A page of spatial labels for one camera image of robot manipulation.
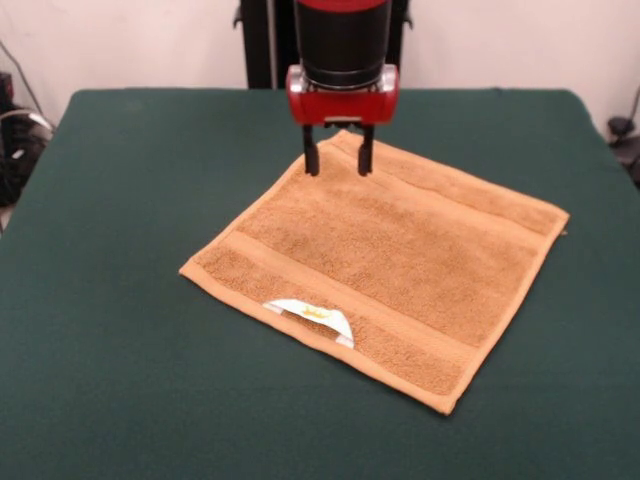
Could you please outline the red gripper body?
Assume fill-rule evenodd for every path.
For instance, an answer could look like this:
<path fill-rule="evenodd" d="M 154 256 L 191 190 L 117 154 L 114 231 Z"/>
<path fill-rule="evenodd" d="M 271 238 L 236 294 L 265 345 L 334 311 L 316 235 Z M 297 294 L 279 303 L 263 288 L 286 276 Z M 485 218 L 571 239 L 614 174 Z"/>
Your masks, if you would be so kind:
<path fill-rule="evenodd" d="M 300 125 L 391 121 L 399 96 L 399 73 L 385 64 L 378 81 L 357 90 L 327 90 L 310 82 L 301 65 L 287 73 L 286 92 L 294 120 Z"/>

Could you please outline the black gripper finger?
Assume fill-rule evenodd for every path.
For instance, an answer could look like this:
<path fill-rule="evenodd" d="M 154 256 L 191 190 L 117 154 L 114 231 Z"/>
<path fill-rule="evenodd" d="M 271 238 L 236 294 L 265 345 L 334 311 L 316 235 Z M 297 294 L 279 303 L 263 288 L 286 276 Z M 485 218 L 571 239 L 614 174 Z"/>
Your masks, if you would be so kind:
<path fill-rule="evenodd" d="M 313 126 L 303 125 L 302 134 L 305 173 L 311 176 L 317 176 L 320 172 L 320 163 L 318 147 L 313 139 Z"/>
<path fill-rule="evenodd" d="M 358 150 L 358 173 L 366 177 L 373 170 L 373 145 L 375 126 L 362 125 L 362 143 Z"/>

